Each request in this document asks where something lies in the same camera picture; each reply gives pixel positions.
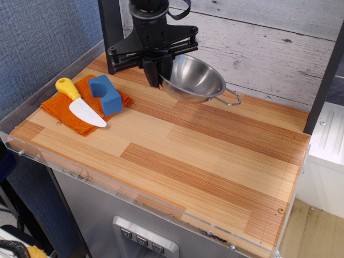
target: metal bowl handle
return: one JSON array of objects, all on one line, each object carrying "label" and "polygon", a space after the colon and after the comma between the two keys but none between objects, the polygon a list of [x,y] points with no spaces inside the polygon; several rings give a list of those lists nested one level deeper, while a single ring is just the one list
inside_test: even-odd
[{"label": "metal bowl handle", "polygon": [[235,106],[235,105],[240,105],[241,104],[241,98],[240,96],[235,92],[235,91],[232,91],[232,90],[228,90],[230,93],[236,95],[237,99],[238,99],[238,102],[236,103],[228,103],[226,101],[224,101],[223,99],[220,99],[219,97],[214,97],[215,99],[217,99],[218,101],[221,101],[222,103],[225,103],[227,106]]}]

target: blue sponge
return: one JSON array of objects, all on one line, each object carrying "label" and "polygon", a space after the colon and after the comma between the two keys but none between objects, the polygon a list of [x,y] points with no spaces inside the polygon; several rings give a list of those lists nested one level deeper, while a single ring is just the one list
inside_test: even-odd
[{"label": "blue sponge", "polygon": [[103,113],[106,116],[123,110],[120,94],[104,74],[88,81],[92,96],[101,97]]}]

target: stainless steel bowl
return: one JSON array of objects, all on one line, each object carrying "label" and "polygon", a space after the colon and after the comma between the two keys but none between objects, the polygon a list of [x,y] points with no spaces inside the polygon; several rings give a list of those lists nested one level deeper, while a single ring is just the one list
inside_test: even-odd
[{"label": "stainless steel bowl", "polygon": [[[226,88],[225,80],[214,68],[189,55],[178,55],[175,58],[170,81],[161,78],[164,90],[182,102],[202,103],[216,98],[228,106],[241,104],[240,96]],[[218,95],[225,90],[236,95],[238,102],[228,103],[220,99]]]}]

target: yellow knife handle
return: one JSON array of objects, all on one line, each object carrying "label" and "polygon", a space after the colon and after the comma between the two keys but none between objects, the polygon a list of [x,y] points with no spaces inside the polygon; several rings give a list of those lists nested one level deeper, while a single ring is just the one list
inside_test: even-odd
[{"label": "yellow knife handle", "polygon": [[71,100],[80,98],[81,95],[75,87],[73,81],[69,78],[61,78],[55,83],[56,89],[63,94],[66,94]]}]

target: toy knife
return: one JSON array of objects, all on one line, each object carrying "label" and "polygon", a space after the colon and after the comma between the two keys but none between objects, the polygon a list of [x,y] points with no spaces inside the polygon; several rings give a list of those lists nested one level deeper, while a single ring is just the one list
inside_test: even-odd
[{"label": "toy knife", "polygon": [[61,78],[56,84],[56,89],[66,94],[73,102],[69,105],[69,110],[84,122],[98,127],[105,127],[106,122],[81,98],[73,81],[69,78]]}]

